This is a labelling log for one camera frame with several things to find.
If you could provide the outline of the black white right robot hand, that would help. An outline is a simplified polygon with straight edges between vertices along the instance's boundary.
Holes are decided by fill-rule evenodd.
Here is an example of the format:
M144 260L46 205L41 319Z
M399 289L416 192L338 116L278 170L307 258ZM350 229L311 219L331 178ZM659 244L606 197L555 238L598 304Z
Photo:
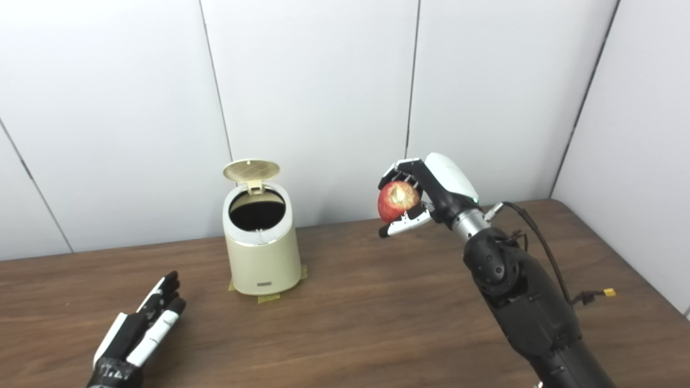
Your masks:
M478 194L458 165L440 153L430 153L424 159L409 158L395 162L383 174L378 189L383 192L390 182L405 182L428 201L421 200L379 231L380 238L399 235L434 221L444 224L465 243L477 233L490 227L483 219Z

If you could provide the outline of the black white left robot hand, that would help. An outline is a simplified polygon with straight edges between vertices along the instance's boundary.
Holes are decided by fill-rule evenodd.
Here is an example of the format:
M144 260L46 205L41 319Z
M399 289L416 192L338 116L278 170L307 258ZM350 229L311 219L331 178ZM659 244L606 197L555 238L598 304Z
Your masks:
M158 280L132 314L120 313L99 344L88 387L141 387L143 368L183 314L179 273Z

